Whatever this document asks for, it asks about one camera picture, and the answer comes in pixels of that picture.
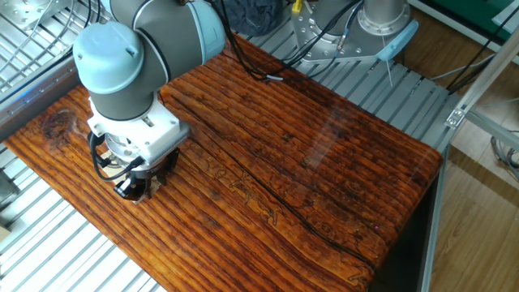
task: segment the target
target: metal platform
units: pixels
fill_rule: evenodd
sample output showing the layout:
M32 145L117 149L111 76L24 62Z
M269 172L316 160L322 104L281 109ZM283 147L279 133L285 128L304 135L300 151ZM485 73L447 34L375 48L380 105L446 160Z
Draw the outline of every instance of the metal platform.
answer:
M84 21L86 18L87 11L81 9L82 11L77 12L75 21ZM65 16L68 14L58 15L49 21L63 26L63 20L60 21L59 18ZM79 28L74 31L75 35L82 27L80 24L79 22ZM15 43L3 37L3 33L2 30L0 48L10 46L12 51ZM287 58L297 50L289 7L285 10L282 25L275 32L261 37L244 37L277 58ZM69 41L64 41L64 44L70 45L72 38L74 36ZM56 58L58 52L54 55L49 58ZM19 66L26 65L28 63L20 63ZM28 72L29 76L45 66L41 64L41 67L35 67L36 65L37 62L31 65L34 70L32 73ZM324 66L326 65L298 63L296 68L309 75ZM38 84L47 82L47 86L50 86L49 84L54 83L54 77L64 74L63 72L68 75L75 73L71 58L59 64L58 69L48 73ZM17 82L24 82L28 78L24 77ZM441 152L444 152L453 137L454 130L447 128L444 122L459 98L449 97L446 90L400 64L386 64L376 60L335 64L330 70L316 76L315 80ZM15 84L10 83L3 94L14 90L14 86ZM27 90L37 92L37 89L38 87L31 85ZM56 97L42 94L39 98L52 101ZM12 106L12 102L19 102L19 97L2 101L0 111ZM27 115L26 112L23 106L19 107L21 117ZM0 224L11 230L11 235L0 243L0 285L5 291L163 290L19 158L0 144L0 172L2 171L18 188L15 194L0 202ZM441 196L433 197L432 201L434 204L431 210L434 209L435 213L431 215L431 220L434 225L439 220ZM430 275L435 235L428 240L425 273Z

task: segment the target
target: metal grating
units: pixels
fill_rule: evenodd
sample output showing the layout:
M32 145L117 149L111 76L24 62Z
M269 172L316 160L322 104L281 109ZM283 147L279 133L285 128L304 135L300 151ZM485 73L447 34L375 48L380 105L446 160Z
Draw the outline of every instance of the metal grating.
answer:
M0 144L17 194L0 202L4 291L164 291L47 183Z
M83 9L81 6L85 8L85 2L78 9ZM86 13L82 10L75 16L79 28L85 19L81 15ZM64 21L67 16L63 12L55 17ZM277 58L289 57L297 50L290 7L276 31L244 37ZM311 74L324 66L300 62L296 68ZM334 64L314 79L443 152L454 134L444 121L458 97L448 96L445 89L400 64L390 62L389 67L393 86L387 64L376 60ZM0 242L0 285L4 290L164 290L2 144L0 171L19 189L0 202L0 225L11 230L11 235Z
M70 1L70 6L40 24L32 37L12 58L31 31L25 31L0 14L0 103L34 75L45 70L45 64L57 62L65 55L81 32L88 15L88 1ZM91 1L91 22L97 17L97 1Z

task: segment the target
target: light blue joint cap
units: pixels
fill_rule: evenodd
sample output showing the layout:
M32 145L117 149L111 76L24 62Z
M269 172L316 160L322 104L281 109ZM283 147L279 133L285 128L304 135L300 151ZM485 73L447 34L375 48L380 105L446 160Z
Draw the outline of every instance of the light blue joint cap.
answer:
M389 61L394 58L413 38L414 34L418 31L418 21L412 20L407 26L398 34L397 37L392 39L389 44L386 44L376 57L381 61Z
M115 21L86 27L75 39L73 54L81 83L98 94L125 88L144 64L138 35Z
M218 55L225 47L224 26L214 9L203 0L187 3L195 19L202 47L202 64Z

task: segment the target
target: mounting plate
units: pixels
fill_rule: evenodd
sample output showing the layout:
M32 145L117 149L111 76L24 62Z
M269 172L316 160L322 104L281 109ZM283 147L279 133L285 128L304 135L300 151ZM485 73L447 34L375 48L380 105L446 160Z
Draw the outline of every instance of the mounting plate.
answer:
M303 6L300 12L292 11L291 21L294 25L294 34L298 42L298 48L301 48L308 42L312 42L319 35L329 19L331 19L338 11L349 1L321 1L308 3ZM303 59L304 62L313 62L316 64L330 62L337 52L337 43L344 32L345 24L351 14L350 9L340 19L330 31L320 39L310 50L308 55ZM336 62L351 62L375 60L376 55L383 49L384 43L388 44L397 35L399 31L389 33L386 36L377 36L370 34L364 30L357 20L351 25L350 34L346 39L343 49L339 53Z

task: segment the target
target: wooden board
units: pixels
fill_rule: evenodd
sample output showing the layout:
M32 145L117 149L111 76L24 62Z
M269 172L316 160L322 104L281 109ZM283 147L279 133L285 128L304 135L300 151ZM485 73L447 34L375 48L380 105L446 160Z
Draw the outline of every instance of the wooden board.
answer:
M364 291L442 164L314 81L255 82L227 49L161 94L192 135L137 206L93 171L83 87L5 144L167 290Z

